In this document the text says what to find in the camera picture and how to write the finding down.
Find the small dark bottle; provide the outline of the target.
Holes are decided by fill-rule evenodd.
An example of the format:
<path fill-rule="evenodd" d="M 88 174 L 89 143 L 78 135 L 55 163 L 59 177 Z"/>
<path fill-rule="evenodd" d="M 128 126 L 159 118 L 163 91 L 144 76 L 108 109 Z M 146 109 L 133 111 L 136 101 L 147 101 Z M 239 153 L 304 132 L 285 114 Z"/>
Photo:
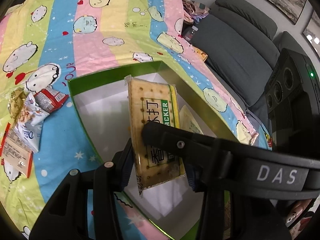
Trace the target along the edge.
<path fill-rule="evenodd" d="M 184 39 L 190 42 L 197 31 L 198 31 L 198 27 L 193 25 L 188 30 L 186 30 L 185 33 L 183 34 Z"/>

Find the pale yellow corn snack bag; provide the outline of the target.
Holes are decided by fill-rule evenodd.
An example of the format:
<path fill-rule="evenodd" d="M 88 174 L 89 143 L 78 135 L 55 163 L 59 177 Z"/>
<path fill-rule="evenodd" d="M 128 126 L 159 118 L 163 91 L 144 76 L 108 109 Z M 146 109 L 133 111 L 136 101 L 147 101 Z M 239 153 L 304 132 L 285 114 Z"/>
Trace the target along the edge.
<path fill-rule="evenodd" d="M 180 112 L 180 128 L 188 131 L 188 132 L 193 132 L 197 134 L 203 134 L 203 131 L 201 130 L 199 124 L 193 117 L 191 111 L 188 109 L 186 105 L 184 105 Z"/>

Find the grey sofa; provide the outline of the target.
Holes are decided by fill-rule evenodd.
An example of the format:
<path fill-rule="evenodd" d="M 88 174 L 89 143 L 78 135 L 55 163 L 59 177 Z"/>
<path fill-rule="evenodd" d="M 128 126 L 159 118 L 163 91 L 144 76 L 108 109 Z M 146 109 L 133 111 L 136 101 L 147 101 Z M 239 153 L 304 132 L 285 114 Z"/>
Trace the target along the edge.
<path fill-rule="evenodd" d="M 196 25 L 192 45 L 204 51 L 207 67 L 248 114 L 253 126 L 268 131 L 264 87 L 282 49 L 304 54 L 293 36 L 246 0 L 216 0 L 208 16 Z"/>

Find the soda cracker sleeve packet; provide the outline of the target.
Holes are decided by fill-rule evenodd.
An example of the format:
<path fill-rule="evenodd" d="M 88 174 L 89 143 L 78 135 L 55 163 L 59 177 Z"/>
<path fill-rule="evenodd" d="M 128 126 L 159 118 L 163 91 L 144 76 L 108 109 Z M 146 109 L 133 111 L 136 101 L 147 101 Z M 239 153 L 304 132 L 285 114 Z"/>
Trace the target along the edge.
<path fill-rule="evenodd" d="M 180 157 L 163 146 L 163 134 L 180 127 L 175 86 L 125 77 L 130 132 L 140 194 L 185 174 Z"/>

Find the colourful cartoon striped bedsheet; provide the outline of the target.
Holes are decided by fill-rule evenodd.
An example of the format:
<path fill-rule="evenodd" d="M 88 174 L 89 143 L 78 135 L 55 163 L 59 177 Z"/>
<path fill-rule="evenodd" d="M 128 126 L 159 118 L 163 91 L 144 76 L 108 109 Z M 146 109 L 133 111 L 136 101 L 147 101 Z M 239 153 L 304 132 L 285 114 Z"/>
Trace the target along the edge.
<path fill-rule="evenodd" d="M 109 68 L 162 61 L 195 92 L 213 89 L 226 104 L 220 122 L 242 142 L 268 147 L 270 136 L 254 128 L 239 103 L 180 36 L 180 0 L 26 0 L 1 21 L 1 130 L 10 122 L 8 102 L 21 87 L 47 86 L 68 94 L 68 82 Z M 30 177 L 12 183 L 1 164 L 1 204 L 24 239 L 68 168 L 94 168 L 91 148 L 71 100 L 44 120 Z"/>

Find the white blue snack packet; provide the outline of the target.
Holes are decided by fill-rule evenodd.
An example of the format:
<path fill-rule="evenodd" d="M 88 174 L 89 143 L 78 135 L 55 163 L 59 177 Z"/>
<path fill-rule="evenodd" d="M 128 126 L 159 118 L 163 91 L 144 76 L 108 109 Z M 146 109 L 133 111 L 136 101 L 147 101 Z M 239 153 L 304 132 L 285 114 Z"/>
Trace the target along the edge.
<path fill-rule="evenodd" d="M 17 117 L 15 132 L 34 152 L 39 152 L 44 120 L 49 116 L 36 102 L 32 93 L 27 95 Z"/>

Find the red white snack wrapper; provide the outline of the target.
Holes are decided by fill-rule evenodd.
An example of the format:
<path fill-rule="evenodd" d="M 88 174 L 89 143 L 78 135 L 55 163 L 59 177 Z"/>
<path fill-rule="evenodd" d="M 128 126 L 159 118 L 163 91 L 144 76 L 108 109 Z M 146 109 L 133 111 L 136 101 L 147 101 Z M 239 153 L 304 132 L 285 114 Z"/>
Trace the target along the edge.
<path fill-rule="evenodd" d="M 47 87 L 34 95 L 36 103 L 47 113 L 60 109 L 67 101 L 69 95 Z"/>

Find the pile of folded clothes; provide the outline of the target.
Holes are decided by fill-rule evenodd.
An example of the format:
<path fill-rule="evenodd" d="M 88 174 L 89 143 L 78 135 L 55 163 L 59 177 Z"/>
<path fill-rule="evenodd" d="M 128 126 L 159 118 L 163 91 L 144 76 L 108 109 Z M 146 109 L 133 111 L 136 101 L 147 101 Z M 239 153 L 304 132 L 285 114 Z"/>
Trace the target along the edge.
<path fill-rule="evenodd" d="M 210 9 L 203 3 L 194 2 L 191 0 L 180 0 L 183 6 L 184 23 L 194 24 L 209 15 Z"/>

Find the white red-edged snack packet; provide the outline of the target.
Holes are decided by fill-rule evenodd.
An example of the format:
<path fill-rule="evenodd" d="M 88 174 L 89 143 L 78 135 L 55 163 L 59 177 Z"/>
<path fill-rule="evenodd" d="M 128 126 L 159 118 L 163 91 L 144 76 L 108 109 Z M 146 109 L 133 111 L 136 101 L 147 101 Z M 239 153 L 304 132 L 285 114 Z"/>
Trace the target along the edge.
<path fill-rule="evenodd" d="M 10 123 L 7 123 L 1 141 L 1 158 L 4 172 L 11 183 L 21 174 L 30 177 L 33 152 L 11 129 Z"/>

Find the gold foil snack wrapper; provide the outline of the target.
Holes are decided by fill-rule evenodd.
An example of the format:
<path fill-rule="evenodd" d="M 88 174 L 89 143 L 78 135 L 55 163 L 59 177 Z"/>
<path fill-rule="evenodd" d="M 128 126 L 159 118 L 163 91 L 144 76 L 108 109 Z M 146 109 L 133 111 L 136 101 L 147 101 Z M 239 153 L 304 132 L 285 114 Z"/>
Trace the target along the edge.
<path fill-rule="evenodd" d="M 19 87 L 12 91 L 8 102 L 8 111 L 12 121 L 16 120 L 27 96 L 24 89 Z"/>

